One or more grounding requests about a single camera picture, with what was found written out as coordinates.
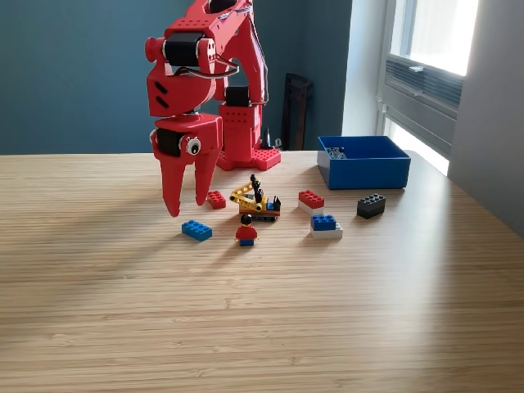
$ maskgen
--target window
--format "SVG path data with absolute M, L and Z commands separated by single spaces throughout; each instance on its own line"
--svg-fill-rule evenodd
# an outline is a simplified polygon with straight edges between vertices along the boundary
M 427 144 L 414 137 L 392 120 L 386 119 L 385 135 L 391 138 L 402 150 L 418 153 L 424 160 L 437 168 L 443 175 L 448 175 L 449 160 L 431 149 Z
M 388 0 L 377 133 L 387 134 L 393 120 L 449 158 L 477 7 L 478 0 Z
M 464 76 L 478 0 L 397 0 L 391 54 Z

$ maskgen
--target red minifigure torso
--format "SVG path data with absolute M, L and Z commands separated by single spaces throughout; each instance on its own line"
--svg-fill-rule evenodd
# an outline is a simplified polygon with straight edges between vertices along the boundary
M 258 234 L 256 233 L 256 229 L 254 229 L 252 225 L 249 225 L 249 226 L 242 225 L 237 230 L 237 239 L 238 240 L 251 240 L 251 239 L 256 239 L 257 237 L 258 237 Z

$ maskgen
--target blue plastic bin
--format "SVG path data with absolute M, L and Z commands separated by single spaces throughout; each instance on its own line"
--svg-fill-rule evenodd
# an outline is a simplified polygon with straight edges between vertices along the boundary
M 344 147 L 332 160 L 329 147 Z M 319 137 L 318 168 L 330 190 L 404 188 L 411 158 L 388 137 Z

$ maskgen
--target white lego brick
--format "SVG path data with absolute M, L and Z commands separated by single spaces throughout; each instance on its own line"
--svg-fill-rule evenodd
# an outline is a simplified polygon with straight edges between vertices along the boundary
M 303 211 L 305 211 L 311 217 L 313 217 L 314 215 L 323 215 L 324 214 L 323 207 L 319 207 L 318 209 L 311 209 L 303 201 L 298 201 L 298 207 L 300 207 Z
M 311 227 L 311 235 L 315 239 L 342 239 L 344 236 L 344 229 L 337 223 L 337 228 L 334 231 L 314 231 Z

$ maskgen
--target googly eye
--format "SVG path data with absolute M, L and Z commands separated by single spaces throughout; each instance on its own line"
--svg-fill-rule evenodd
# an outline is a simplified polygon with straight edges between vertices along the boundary
M 187 141 L 186 152 L 192 156 L 196 156 L 201 149 L 201 142 L 198 138 L 191 138 Z

